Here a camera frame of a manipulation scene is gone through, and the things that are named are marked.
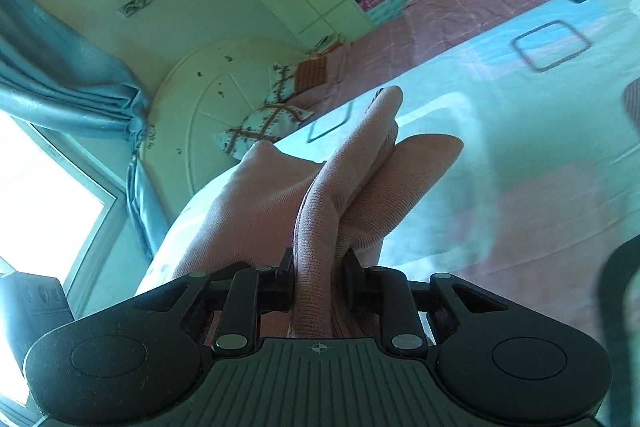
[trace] ribbed cloth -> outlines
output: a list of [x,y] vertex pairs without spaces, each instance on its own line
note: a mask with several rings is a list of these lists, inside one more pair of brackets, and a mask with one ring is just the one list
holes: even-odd
[[412,136],[395,145],[401,102],[398,87],[380,90],[324,165],[283,154],[268,142],[254,145],[213,201],[174,277],[236,261],[276,266],[293,245],[293,309],[263,315],[260,334],[377,334],[373,317],[356,317],[341,302],[340,261],[353,248],[363,266],[377,264],[383,237],[462,151],[460,140],[443,135]]

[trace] white pillow with brown stripes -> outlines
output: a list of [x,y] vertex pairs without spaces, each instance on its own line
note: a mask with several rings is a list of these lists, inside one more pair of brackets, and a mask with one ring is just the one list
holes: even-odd
[[292,105],[268,103],[249,113],[240,126],[214,134],[213,140],[229,156],[241,160],[257,141],[276,143],[297,131],[311,115],[312,111]]
[[271,92],[264,103],[287,102],[301,92],[326,84],[326,80],[325,55],[292,66],[274,64],[271,68]]

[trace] mattress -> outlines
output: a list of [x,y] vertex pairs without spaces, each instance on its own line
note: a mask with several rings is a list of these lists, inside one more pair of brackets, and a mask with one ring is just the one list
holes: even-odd
[[[413,280],[454,273],[605,344],[616,392],[600,418],[611,426],[640,425],[639,278],[620,292],[610,259],[640,234],[639,42],[640,0],[552,0],[386,84],[404,92],[399,139],[452,134],[465,148],[385,239],[380,264]],[[326,160],[374,93],[277,147]],[[170,277],[231,174],[185,208],[141,292]],[[625,270],[640,267],[638,252]],[[630,358],[607,344],[598,284],[623,299],[626,338],[616,340]]]

